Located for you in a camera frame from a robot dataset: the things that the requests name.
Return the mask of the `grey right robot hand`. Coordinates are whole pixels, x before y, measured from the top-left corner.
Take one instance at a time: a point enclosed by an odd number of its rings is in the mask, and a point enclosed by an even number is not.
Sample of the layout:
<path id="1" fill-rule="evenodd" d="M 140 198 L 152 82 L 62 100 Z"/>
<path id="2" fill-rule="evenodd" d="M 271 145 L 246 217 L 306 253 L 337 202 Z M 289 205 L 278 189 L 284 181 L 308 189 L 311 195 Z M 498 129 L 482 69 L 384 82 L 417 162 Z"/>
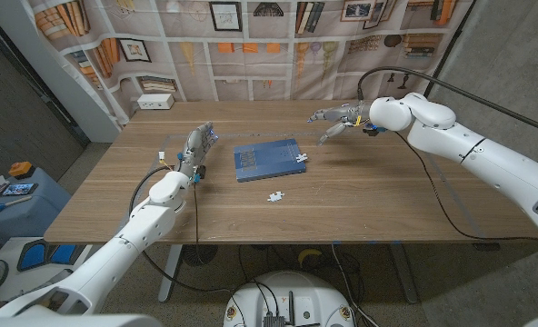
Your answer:
<path id="1" fill-rule="evenodd" d="M 364 101 L 349 104 L 342 104 L 337 107 L 319 109 L 315 111 L 307 120 L 312 123 L 317 120 L 333 122 L 334 125 L 317 141 L 318 146 L 322 146 L 329 139 L 341 134 L 348 127 L 356 127 L 370 122 L 370 109 Z"/>

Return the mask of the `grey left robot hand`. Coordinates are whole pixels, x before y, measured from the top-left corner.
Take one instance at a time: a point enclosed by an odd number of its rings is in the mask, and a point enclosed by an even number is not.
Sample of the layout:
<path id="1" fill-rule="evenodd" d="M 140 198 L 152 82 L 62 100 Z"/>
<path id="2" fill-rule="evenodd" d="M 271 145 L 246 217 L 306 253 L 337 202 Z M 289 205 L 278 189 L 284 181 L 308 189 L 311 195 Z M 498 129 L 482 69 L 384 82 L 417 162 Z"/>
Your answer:
<path id="1" fill-rule="evenodd" d="M 204 164 L 208 151 L 218 140 L 214 124 L 209 121 L 194 129 L 184 143 L 177 171 L 193 178 L 199 166 Z"/>

